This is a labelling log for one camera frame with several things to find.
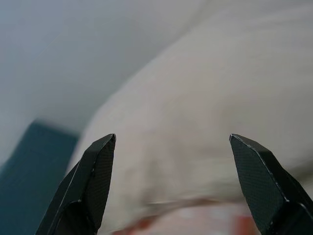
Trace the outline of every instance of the teal fabric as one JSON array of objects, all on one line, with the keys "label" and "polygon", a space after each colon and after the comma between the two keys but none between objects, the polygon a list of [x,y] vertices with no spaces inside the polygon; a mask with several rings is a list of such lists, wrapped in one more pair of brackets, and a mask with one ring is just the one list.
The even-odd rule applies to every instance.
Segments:
[{"label": "teal fabric", "polygon": [[33,123],[0,174],[0,234],[35,234],[78,136]]}]

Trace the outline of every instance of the white pillow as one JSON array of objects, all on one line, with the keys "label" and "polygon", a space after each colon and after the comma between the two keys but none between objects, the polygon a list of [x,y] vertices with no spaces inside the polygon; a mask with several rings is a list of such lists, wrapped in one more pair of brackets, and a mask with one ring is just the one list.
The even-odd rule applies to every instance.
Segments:
[{"label": "white pillow", "polygon": [[117,136],[99,234],[172,204],[241,197],[231,133],[269,148],[291,173],[311,159],[313,2],[218,3],[104,104],[86,129],[70,168],[93,141]]}]

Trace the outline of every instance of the beige cloth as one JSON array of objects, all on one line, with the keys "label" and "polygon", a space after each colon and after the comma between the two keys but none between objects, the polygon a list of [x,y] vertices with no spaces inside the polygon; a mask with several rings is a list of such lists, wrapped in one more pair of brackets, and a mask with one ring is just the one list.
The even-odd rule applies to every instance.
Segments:
[{"label": "beige cloth", "polygon": [[69,167],[116,133],[100,235],[173,203],[240,197],[230,133],[260,142],[291,173],[307,165],[312,12],[309,0],[211,1],[197,27],[99,109]]}]

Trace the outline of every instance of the black metal tool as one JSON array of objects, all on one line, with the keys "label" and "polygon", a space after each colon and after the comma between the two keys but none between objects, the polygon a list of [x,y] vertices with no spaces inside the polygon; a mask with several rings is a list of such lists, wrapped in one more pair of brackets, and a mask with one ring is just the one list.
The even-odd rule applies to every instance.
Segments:
[{"label": "black metal tool", "polygon": [[230,136],[241,189],[262,235],[313,235],[313,201],[259,143]]},{"label": "black metal tool", "polygon": [[115,134],[84,152],[62,180],[36,235],[95,235],[106,206],[113,164]]}]

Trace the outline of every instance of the white wall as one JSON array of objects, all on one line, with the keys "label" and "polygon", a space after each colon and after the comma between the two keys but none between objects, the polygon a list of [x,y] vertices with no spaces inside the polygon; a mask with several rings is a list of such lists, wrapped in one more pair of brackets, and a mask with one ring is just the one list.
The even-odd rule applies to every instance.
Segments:
[{"label": "white wall", "polygon": [[0,165],[44,118],[81,132],[95,110],[192,25],[206,0],[2,0]]}]

